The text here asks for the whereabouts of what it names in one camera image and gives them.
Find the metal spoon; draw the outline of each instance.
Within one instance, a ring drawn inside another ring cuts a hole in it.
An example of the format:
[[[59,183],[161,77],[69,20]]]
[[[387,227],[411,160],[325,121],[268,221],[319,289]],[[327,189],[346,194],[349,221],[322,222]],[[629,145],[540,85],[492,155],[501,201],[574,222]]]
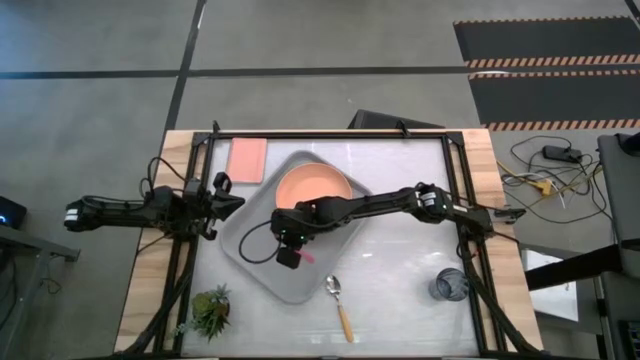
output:
[[[338,302],[338,313],[340,314],[340,322],[342,322],[342,328],[344,329],[344,336],[345,338],[347,338],[348,342],[352,343],[353,332],[351,331],[351,324],[349,324],[347,313],[342,308],[342,303],[340,302],[340,290],[342,289],[337,277],[333,275],[327,276],[327,290],[329,291],[329,294],[333,295],[333,297],[335,297],[336,301]]]

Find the orange bowl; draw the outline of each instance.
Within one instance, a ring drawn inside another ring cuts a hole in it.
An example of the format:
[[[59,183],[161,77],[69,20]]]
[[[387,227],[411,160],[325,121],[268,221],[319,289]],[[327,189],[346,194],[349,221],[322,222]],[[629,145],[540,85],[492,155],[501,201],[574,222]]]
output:
[[[308,163],[291,169],[284,175],[276,190],[276,206],[293,209],[299,201],[323,196],[351,199],[352,190],[347,178],[333,166]]]

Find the plastic tray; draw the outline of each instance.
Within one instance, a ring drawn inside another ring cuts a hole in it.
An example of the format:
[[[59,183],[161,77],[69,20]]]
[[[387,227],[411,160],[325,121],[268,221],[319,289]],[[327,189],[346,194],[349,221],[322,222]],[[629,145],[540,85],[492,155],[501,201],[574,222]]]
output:
[[[290,169],[312,162],[331,165],[308,151],[298,151],[291,154],[238,213],[227,220],[221,234],[224,253],[274,295],[289,304],[300,304],[311,298],[316,289],[324,283],[327,275],[331,273],[340,255],[357,231],[366,223],[366,220],[354,221],[330,234],[317,235],[315,240],[310,241],[304,247],[305,251],[313,255],[315,263],[309,264],[302,259],[300,266],[295,271],[278,264],[275,257],[264,264],[250,264],[242,260],[238,253],[240,240],[252,227],[271,218],[271,212],[276,208],[276,189],[280,179]],[[353,189],[354,197],[371,195],[367,188],[346,174],[344,175]],[[250,259],[263,259],[275,251],[277,244],[275,237],[269,230],[269,225],[265,225],[249,235],[242,250],[245,256]]]

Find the wooden spoon handle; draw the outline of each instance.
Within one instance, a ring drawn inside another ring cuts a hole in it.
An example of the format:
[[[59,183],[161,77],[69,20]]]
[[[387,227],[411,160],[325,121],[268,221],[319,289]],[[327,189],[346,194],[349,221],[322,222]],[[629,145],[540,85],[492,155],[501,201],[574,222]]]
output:
[[[342,304],[338,304],[338,312],[340,313],[340,321],[342,322],[342,328],[344,329],[344,336],[347,338],[348,342],[352,343],[353,332],[351,331],[351,324],[349,324],[347,313],[344,311]]]

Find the potted plant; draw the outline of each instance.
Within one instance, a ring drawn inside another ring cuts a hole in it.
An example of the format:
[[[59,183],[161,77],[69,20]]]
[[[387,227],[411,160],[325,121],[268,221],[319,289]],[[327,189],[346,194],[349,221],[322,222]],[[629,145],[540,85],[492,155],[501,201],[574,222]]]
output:
[[[227,284],[224,284],[218,285],[213,291],[197,294],[191,300],[193,319],[186,324],[178,325],[175,334],[194,329],[201,336],[207,337],[209,341],[220,335],[224,326],[230,325],[227,320],[231,311],[229,293]]]

